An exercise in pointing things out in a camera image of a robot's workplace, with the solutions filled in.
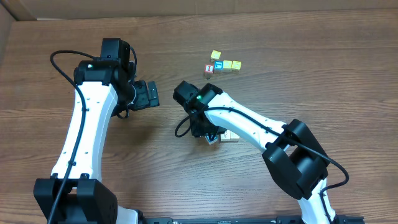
cardboard wall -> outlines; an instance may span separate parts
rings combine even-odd
[[[32,16],[29,12],[28,7],[26,7],[20,0],[0,0],[1,4],[12,13],[14,18],[18,21],[35,21],[36,18]]]
[[[8,34],[10,32],[12,22],[14,22],[14,18],[2,5],[0,5],[0,65],[6,49]]]
[[[383,9],[398,0],[2,0],[19,2],[35,18],[86,19],[244,12]]]

wood grain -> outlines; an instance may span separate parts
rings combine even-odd
[[[264,116],[307,123],[350,182],[329,191],[337,213],[397,223],[398,10],[284,12],[16,22],[0,70],[0,222],[43,223],[32,189],[50,175],[72,115],[73,89],[52,68],[56,50],[99,55],[103,37],[128,41],[138,78],[157,82],[161,106],[112,118],[103,183],[147,217],[300,214],[247,142],[177,139],[185,116],[172,99],[213,49],[243,62],[211,82]],[[60,55],[71,74],[83,58]],[[329,168],[329,183],[343,176]]]

small block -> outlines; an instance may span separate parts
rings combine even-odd
[[[231,141],[238,141],[241,137],[231,131]]]
[[[206,139],[206,141],[207,141],[207,143],[208,143],[209,145],[218,142],[218,136],[215,136],[214,139],[213,139],[212,141],[210,141],[209,135],[207,134],[207,135],[205,136],[205,139]]]
[[[222,73],[223,72],[223,62],[215,61],[214,62],[214,73]]]
[[[220,56],[221,56],[221,52],[214,50],[214,51],[211,53],[210,61],[211,61],[211,62],[214,62],[215,60],[220,59]]]
[[[233,61],[232,62],[232,72],[233,73],[239,73],[241,70],[242,62],[239,61]]]
[[[220,140],[222,142],[230,141],[231,140],[231,131],[226,130],[224,134],[220,134]]]
[[[232,70],[232,61],[224,60],[223,62],[223,72],[231,72]]]
[[[205,78],[211,78],[213,77],[213,71],[214,71],[214,65],[205,65],[205,72],[203,75]]]

black cable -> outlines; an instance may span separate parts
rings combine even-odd
[[[118,118],[120,119],[126,119],[130,116],[130,110],[129,108],[126,109],[126,114],[124,115],[124,117],[122,117],[119,113],[116,115]]]
[[[78,86],[75,84],[75,82],[74,82],[71,78],[69,78],[69,76],[68,76],[67,74],[65,74],[65,72],[63,72],[63,71],[58,67],[58,65],[54,62],[54,56],[56,56],[57,54],[66,54],[66,53],[68,53],[68,54],[83,55],[83,56],[86,56],[86,57],[89,57],[89,58],[92,58],[92,59],[95,58],[95,57],[92,56],[92,55],[89,55],[89,54],[86,54],[86,53],[83,53],[83,52],[77,52],[77,51],[74,51],[74,50],[58,50],[58,51],[52,53],[51,56],[50,56],[50,61],[51,61],[52,66],[54,66],[54,68],[55,68],[59,73],[61,73],[61,75],[62,75],[64,78],[66,78],[66,79],[68,80],[68,82],[75,88],[75,90],[77,91],[77,93],[78,93],[79,96],[80,96],[80,100],[81,100],[81,121],[80,121],[79,132],[78,132],[77,138],[76,138],[75,147],[73,147],[72,155],[71,155],[70,160],[69,160],[69,162],[68,162],[67,171],[66,171],[65,175],[63,176],[63,180],[62,180],[61,186],[60,186],[60,188],[59,188],[59,190],[58,190],[58,194],[57,194],[57,196],[55,197],[55,201],[54,201],[54,203],[53,203],[53,205],[52,205],[51,212],[50,212],[50,215],[49,215],[49,219],[48,219],[48,221],[47,221],[47,224],[51,224],[51,223],[52,223],[52,220],[54,219],[55,209],[57,208],[57,205],[58,205],[58,203],[59,203],[59,201],[60,201],[60,198],[61,198],[63,189],[65,188],[65,184],[66,184],[67,179],[68,179],[68,177],[69,177],[70,171],[72,170],[73,163],[75,162],[75,157],[76,157],[77,149],[78,149],[78,146],[79,146],[79,143],[80,143],[81,134],[83,133],[83,128],[84,128],[85,119],[86,119],[86,101],[85,101],[85,97],[83,96],[83,93],[82,93],[81,90],[78,88]]]
[[[252,121],[253,123],[255,123],[256,125],[260,126],[260,128],[265,129],[266,131],[270,132],[271,134],[274,134],[274,135],[276,135],[276,136],[278,136],[278,137],[281,137],[281,138],[285,139],[287,142],[289,142],[289,144],[290,144],[291,146],[298,146],[298,147],[301,147],[301,148],[303,148],[303,149],[305,149],[305,150],[307,150],[307,151],[309,151],[309,152],[312,152],[312,153],[314,153],[314,154],[320,156],[322,159],[324,159],[324,160],[326,160],[326,161],[332,163],[332,164],[335,165],[337,168],[339,168],[339,170],[341,170],[341,171],[344,173],[345,180],[342,181],[342,182],[340,182],[340,183],[337,183],[337,184],[333,184],[333,185],[326,186],[326,187],[322,188],[321,191],[319,192],[319,194],[320,194],[320,196],[321,196],[321,201],[322,201],[323,209],[324,209],[325,212],[326,212],[325,215],[328,217],[328,221],[329,221],[330,223],[333,223],[332,220],[331,220],[331,218],[330,218],[330,214],[329,214],[329,212],[328,212],[328,210],[327,210],[325,200],[323,199],[323,196],[324,196],[323,193],[324,193],[326,190],[334,189],[334,188],[341,187],[341,186],[347,184],[347,182],[349,181],[349,175],[348,175],[347,170],[346,170],[342,165],[340,165],[339,163],[337,163],[337,162],[334,161],[333,159],[329,158],[328,156],[325,156],[325,155],[323,155],[323,154],[321,154],[321,153],[319,153],[319,152],[317,152],[317,151],[315,151],[315,150],[313,150],[313,149],[310,149],[309,147],[304,146],[303,144],[301,144],[301,143],[299,143],[299,142],[297,142],[297,141],[294,141],[293,139],[290,139],[290,138],[288,138],[288,137],[285,137],[285,136],[281,135],[280,133],[278,133],[278,132],[272,130],[270,127],[267,127],[267,126],[261,124],[260,122],[258,122],[258,121],[255,120],[254,118],[250,117],[250,116],[247,115],[246,113],[243,113],[242,111],[237,110],[237,109],[234,109],[234,108],[225,108],[225,107],[212,107],[212,108],[209,108],[208,106],[207,106],[207,107],[204,107],[202,110],[197,111],[197,112],[194,112],[194,113],[188,115],[186,118],[184,118],[184,119],[177,125],[177,127],[176,127],[176,129],[175,129],[175,132],[174,132],[174,135],[175,135],[176,137],[178,137],[178,138],[180,138],[180,137],[186,135],[186,134],[189,132],[189,129],[190,129],[191,127],[189,127],[183,134],[178,135],[177,132],[178,132],[178,129],[181,127],[181,125],[182,125],[184,122],[186,122],[190,117],[196,116],[196,115],[198,115],[198,114],[200,114],[200,113],[203,113],[204,111],[211,111],[211,110],[226,110],[226,111],[232,111],[232,112],[235,112],[235,113],[237,113],[237,114],[240,114],[240,115],[244,116],[245,118],[247,118],[248,120],[250,120],[250,121]]]
[[[133,47],[130,46],[130,50],[131,50],[131,52],[132,52],[132,54],[134,56],[134,68],[133,68],[132,74],[136,75],[136,71],[137,71],[137,55],[136,55],[136,51],[134,50]]]
[[[184,124],[188,119],[190,119],[192,116],[196,116],[196,115],[198,115],[198,114],[201,114],[201,113],[205,112],[207,108],[208,108],[208,106],[206,106],[206,107],[204,107],[202,110],[196,111],[196,112],[190,114],[189,116],[187,116],[186,118],[182,119],[182,121],[181,121],[181,122],[177,125],[177,127],[175,128],[174,136],[177,137],[177,138],[184,137],[184,136],[189,132],[189,130],[191,130],[191,124],[189,125],[188,129],[187,129],[186,131],[184,131],[184,133],[182,133],[182,134],[177,134],[177,132],[178,132],[178,130],[180,129],[181,125],[183,125],[183,124]]]

